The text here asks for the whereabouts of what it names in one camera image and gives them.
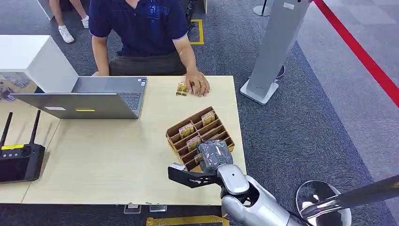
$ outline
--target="router antenna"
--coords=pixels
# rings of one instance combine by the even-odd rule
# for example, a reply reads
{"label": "router antenna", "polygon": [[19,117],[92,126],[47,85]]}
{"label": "router antenna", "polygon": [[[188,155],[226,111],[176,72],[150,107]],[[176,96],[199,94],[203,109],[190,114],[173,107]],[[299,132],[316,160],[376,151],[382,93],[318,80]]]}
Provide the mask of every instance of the router antenna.
{"label": "router antenna", "polygon": [[11,118],[12,118],[12,112],[10,112],[8,114],[7,122],[6,122],[6,125],[4,126],[3,135],[1,136],[1,140],[0,140],[0,150],[1,150],[1,147],[4,146],[4,144],[6,142],[8,129],[10,128]]}
{"label": "router antenna", "polygon": [[31,141],[29,142],[29,144],[34,144],[35,143],[37,126],[39,124],[39,117],[40,117],[40,110],[38,110],[38,112],[36,114],[35,124],[33,125]]}

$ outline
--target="laptop keyboard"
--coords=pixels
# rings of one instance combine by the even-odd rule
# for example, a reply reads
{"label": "laptop keyboard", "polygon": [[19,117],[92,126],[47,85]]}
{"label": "laptop keyboard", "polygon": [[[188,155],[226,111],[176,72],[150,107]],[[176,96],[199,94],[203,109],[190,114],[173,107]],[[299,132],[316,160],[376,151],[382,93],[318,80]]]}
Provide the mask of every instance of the laptop keyboard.
{"label": "laptop keyboard", "polygon": [[120,98],[125,101],[131,110],[138,109],[141,93],[119,93]]}

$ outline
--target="yellow floor tape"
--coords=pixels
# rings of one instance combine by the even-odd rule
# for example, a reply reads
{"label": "yellow floor tape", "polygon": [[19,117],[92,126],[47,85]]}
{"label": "yellow floor tape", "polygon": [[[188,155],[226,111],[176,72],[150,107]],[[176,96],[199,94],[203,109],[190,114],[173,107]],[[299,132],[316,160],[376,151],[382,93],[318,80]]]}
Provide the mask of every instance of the yellow floor tape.
{"label": "yellow floor tape", "polygon": [[191,22],[197,22],[198,23],[199,40],[198,41],[192,41],[190,43],[192,45],[203,45],[204,44],[204,32],[202,30],[202,20],[201,19],[195,19],[195,20],[191,20]]}
{"label": "yellow floor tape", "polygon": [[193,225],[206,223],[222,223],[222,226],[230,226],[229,220],[218,216],[195,216],[181,218],[147,218],[146,226],[174,226],[174,225]]}

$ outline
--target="grey carpet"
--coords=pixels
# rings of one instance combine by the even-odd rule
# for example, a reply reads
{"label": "grey carpet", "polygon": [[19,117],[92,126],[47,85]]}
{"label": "grey carpet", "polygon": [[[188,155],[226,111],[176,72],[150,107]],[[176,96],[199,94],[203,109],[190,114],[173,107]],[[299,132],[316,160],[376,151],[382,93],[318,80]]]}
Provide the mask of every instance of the grey carpet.
{"label": "grey carpet", "polygon": [[[7,0],[9,3],[27,0]],[[0,15],[24,10],[24,4],[1,5]],[[198,67],[205,74],[233,75],[248,174],[274,194],[285,208],[295,211],[294,197],[307,180],[325,180],[341,191],[366,185],[372,178],[297,44],[287,59],[286,74],[266,106],[239,94],[251,73],[261,43],[266,18],[252,13],[260,1],[208,0],[204,16],[204,46],[194,46]],[[65,44],[56,26],[48,21],[2,20],[1,34],[51,34],[79,75],[96,67],[90,35],[76,12],[64,14],[77,39]],[[110,57],[121,46],[112,34]],[[212,207],[171,207],[167,216],[213,214]],[[141,216],[122,214],[121,206],[0,205],[0,225],[135,225]],[[386,205],[375,203],[353,208],[354,226],[394,226]],[[238,225],[232,220],[231,225]]]}

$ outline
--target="laptop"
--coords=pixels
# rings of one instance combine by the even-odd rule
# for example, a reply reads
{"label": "laptop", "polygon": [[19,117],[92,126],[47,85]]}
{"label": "laptop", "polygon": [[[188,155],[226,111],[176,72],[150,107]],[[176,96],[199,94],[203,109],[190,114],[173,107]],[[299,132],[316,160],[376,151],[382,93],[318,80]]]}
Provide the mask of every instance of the laptop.
{"label": "laptop", "polygon": [[146,77],[79,77],[71,93],[12,96],[60,119],[138,119],[146,86]]}

